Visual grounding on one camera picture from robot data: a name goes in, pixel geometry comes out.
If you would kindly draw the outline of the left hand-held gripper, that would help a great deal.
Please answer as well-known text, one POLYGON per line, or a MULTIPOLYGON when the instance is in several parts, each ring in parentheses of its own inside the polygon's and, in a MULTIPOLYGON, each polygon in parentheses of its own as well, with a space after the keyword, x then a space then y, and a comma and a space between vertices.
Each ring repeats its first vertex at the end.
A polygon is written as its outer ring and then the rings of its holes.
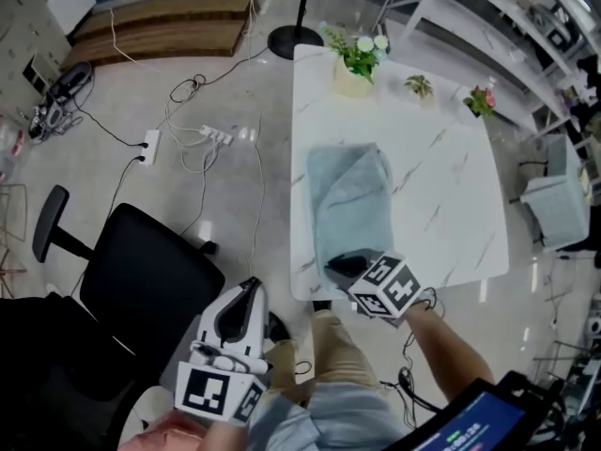
POLYGON ((204 310, 199 340, 192 342, 189 360, 178 363, 178 410, 213 422, 248 424, 270 379, 271 365, 260 358, 267 309, 263 283, 251 277, 204 310))

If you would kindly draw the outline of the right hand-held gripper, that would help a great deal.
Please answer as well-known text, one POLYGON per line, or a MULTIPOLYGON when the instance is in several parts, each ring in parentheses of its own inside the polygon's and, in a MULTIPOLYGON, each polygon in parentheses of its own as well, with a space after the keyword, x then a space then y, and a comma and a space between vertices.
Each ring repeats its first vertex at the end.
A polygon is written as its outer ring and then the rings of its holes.
POLYGON ((323 278, 331 291, 342 291, 370 318, 398 327, 423 293, 408 261, 395 252, 373 249, 345 252, 330 259, 323 278))

